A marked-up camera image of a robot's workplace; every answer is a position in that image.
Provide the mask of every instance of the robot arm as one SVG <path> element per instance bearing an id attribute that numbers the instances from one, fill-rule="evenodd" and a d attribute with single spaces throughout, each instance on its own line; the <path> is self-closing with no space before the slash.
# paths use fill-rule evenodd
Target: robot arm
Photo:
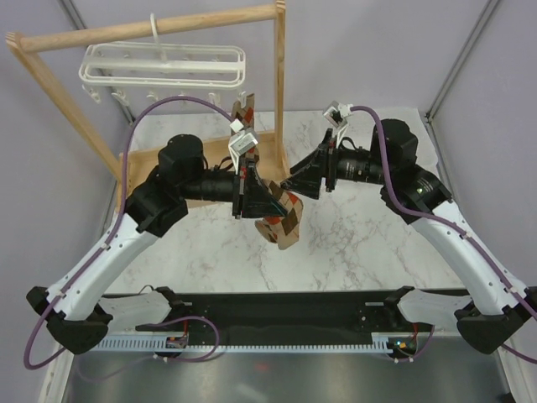
<path id="1" fill-rule="evenodd" d="M 383 185 L 380 193 L 388 208 L 424 236 L 456 272 L 470 296 L 440 296 L 404 287 L 390 299 L 389 305 L 409 322 L 424 322 L 447 330 L 458 330 L 475 349 L 491 353 L 530 318 L 529 313 L 507 290 L 488 262 L 458 233 L 446 225 L 425 217 L 415 217 L 397 209 L 384 185 L 378 132 L 373 130 L 369 150 L 356 148 L 344 138 L 350 108 L 333 102 L 325 116 L 336 126 L 331 128 L 317 149 L 291 168 L 291 177 L 281 186 L 318 199 L 322 178 L 326 191 L 333 191 L 338 180 Z M 384 119 L 388 166 L 399 202 L 408 209 L 443 217 L 464 228 L 481 245 L 450 192 L 431 172 L 416 162 L 418 139 L 406 123 Z M 352 149 L 343 146 L 349 140 Z M 493 258 L 514 288 L 533 308 L 537 290 L 528 288 Z"/>
<path id="2" fill-rule="evenodd" d="M 30 305 L 40 315 L 60 296 L 46 318 L 47 328 L 60 344 L 72 353 L 84 353 L 108 331 L 162 322 L 172 309 L 184 309 L 182 301 L 167 288 L 122 298 L 102 295 L 139 254 L 188 214 L 185 199 L 230 202 L 236 218 L 287 214 L 259 178 L 255 161 L 232 149 L 235 144 L 251 148 L 254 139 L 255 134 L 249 132 L 234 136 L 230 143 L 235 165 L 232 171 L 204 168 L 203 143 L 193 135 L 175 136 L 159 151 L 159 164 L 128 197 L 115 238 L 106 243 L 111 226 L 66 276 L 48 289 L 34 287 L 28 293 Z M 98 249 L 103 249 L 101 254 L 65 294 L 61 293 Z"/>

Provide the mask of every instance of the wooden shelf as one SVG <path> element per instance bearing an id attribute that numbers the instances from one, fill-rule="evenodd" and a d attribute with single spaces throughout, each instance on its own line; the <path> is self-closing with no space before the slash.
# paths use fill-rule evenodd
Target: wooden shelf
<path id="1" fill-rule="evenodd" d="M 224 157 L 229 155 L 227 144 L 229 137 L 220 137 L 218 139 L 210 139 L 203 142 L 203 153 L 209 162 L 209 166 L 220 164 Z M 281 182 L 289 176 L 289 167 L 287 164 L 287 155 L 284 152 L 283 159 L 277 159 L 277 136 L 274 131 L 266 131 L 259 133 L 259 162 L 258 173 L 263 179 Z M 127 167 L 127 196 L 131 194 L 133 189 L 144 182 L 149 172 L 159 163 L 157 155 L 162 147 L 156 149 L 145 149 L 133 151 L 128 154 Z M 123 154 L 120 155 L 120 160 L 123 162 Z M 119 206 L 119 194 L 117 195 L 117 205 Z M 208 206 L 215 204 L 213 201 L 189 200 L 187 202 L 189 208 Z"/>

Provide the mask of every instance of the wooden board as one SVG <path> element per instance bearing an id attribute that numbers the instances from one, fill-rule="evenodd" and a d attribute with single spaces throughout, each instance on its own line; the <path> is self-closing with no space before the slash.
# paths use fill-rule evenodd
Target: wooden board
<path id="1" fill-rule="evenodd" d="M 209 162 L 209 166 L 220 164 L 222 158 L 227 157 L 229 152 L 227 144 L 229 137 L 220 137 L 218 139 L 210 139 L 203 142 L 203 153 Z M 283 167 L 282 161 L 276 159 L 276 136 L 274 131 L 259 133 L 259 163 L 258 173 L 263 179 L 281 182 L 285 179 L 289 172 Z M 158 164 L 157 155 L 162 147 L 156 149 L 144 149 L 133 151 L 128 154 L 128 185 L 127 192 L 130 195 L 138 185 L 144 182 L 149 172 Z M 120 155 L 120 160 L 123 162 L 123 154 Z M 117 195 L 117 207 L 119 206 L 120 195 Z M 215 204 L 214 201 L 189 200 L 187 202 L 189 208 L 208 206 Z"/>

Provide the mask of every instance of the wooden beam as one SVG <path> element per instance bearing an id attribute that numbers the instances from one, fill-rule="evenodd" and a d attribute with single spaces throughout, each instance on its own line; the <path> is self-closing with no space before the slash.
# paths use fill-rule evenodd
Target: wooden beam
<path id="1" fill-rule="evenodd" d="M 214 13 L 162 18 L 156 20 L 155 23 L 159 34 L 172 34 L 175 32 L 266 21 L 275 18 L 276 8 L 273 4 L 266 4 Z M 81 29 L 59 34 L 22 38 L 20 46 L 21 49 L 27 53 L 43 52 L 46 50 L 65 49 L 75 46 L 88 46 L 89 44 L 104 44 L 117 40 L 144 38 L 151 36 L 152 34 L 151 23 L 148 18 L 147 21 L 139 23 L 113 25 L 104 28 Z"/>
<path id="2" fill-rule="evenodd" d="M 284 78 L 285 78 L 285 0 L 276 0 L 274 19 L 274 132 L 276 133 L 276 160 L 289 173 L 287 153 L 284 150 Z"/>
<path id="3" fill-rule="evenodd" d="M 38 82 L 43 91 L 63 113 L 78 134 L 101 157 L 107 168 L 119 180 L 121 178 L 121 170 L 117 158 L 108 148 L 89 119 L 78 108 L 75 100 L 69 95 L 69 92 L 61 85 L 61 82 L 55 77 L 54 73 L 39 55 L 35 53 L 27 54 L 22 51 L 20 46 L 22 38 L 23 36 L 19 33 L 7 34 L 6 42 L 8 43 L 8 48 Z"/>

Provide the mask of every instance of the white marble surface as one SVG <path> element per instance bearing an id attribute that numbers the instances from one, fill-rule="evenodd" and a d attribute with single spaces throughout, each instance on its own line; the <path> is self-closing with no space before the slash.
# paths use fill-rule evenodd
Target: white marble surface
<path id="1" fill-rule="evenodd" d="M 381 118 L 401 118 L 420 139 L 418 163 L 434 169 L 436 155 L 416 110 L 379 109 Z M 373 121 L 350 120 L 349 135 L 369 146 Z M 256 115 L 256 129 L 274 126 L 272 113 Z M 320 112 L 284 116 L 289 162 L 304 158 L 321 141 L 328 122 Z M 229 134 L 216 114 L 161 115 L 140 124 L 135 149 L 165 145 L 179 133 L 203 139 Z M 414 285 L 459 287 L 442 257 L 383 204 L 379 186 L 339 181 L 319 201 L 303 197 L 300 241 L 280 251 L 257 233 L 253 220 L 236 221 L 227 204 L 192 209 L 189 215 L 121 274 L 109 292 L 138 292 L 167 285 L 175 292 L 374 290 Z"/>

